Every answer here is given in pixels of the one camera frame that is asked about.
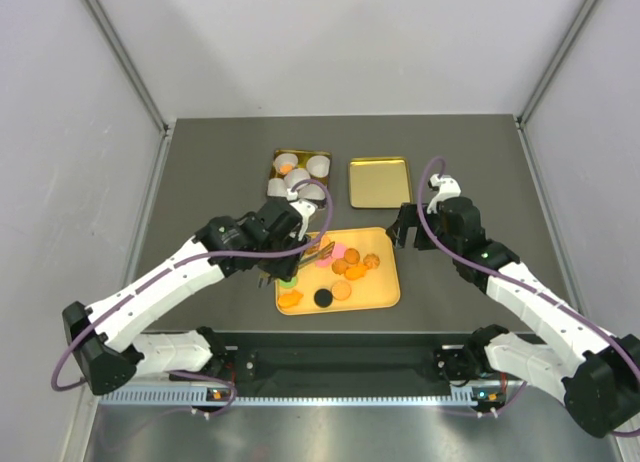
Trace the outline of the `orange flower cookie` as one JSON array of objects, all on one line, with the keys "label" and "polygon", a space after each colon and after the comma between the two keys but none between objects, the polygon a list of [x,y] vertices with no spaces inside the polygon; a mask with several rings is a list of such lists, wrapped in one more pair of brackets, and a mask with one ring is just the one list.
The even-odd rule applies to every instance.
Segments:
[{"label": "orange flower cookie", "polygon": [[282,175],[286,175],[294,169],[294,166],[291,164],[283,164],[279,167],[278,171]]}]

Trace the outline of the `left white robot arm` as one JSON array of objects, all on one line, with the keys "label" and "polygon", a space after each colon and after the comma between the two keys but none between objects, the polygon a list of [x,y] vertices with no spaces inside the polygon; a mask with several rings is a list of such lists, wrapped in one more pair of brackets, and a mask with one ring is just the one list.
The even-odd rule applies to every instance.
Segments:
[{"label": "left white robot arm", "polygon": [[272,279],[291,280],[311,247],[307,231],[317,210],[305,199],[273,198],[240,218],[212,218],[140,279],[92,304],[65,307],[64,355],[74,358],[83,383],[97,396],[136,376],[175,371],[220,376],[227,356],[212,330],[149,334],[147,328],[236,273],[259,268]]}]

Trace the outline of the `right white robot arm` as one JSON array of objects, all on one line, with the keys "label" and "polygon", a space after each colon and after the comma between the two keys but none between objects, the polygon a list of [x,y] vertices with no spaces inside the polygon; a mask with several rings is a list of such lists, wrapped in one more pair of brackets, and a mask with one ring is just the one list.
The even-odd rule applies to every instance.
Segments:
[{"label": "right white robot arm", "polygon": [[443,375],[463,380],[496,372],[513,375],[558,401],[596,438],[622,436],[620,426],[639,414],[639,339],[617,337],[562,300],[504,244],[487,237],[479,209],[450,176],[434,175],[426,204],[404,203],[387,235],[405,246],[410,229],[418,250],[439,249],[458,275],[506,308],[540,338],[525,341],[493,324],[474,331],[460,363]]}]

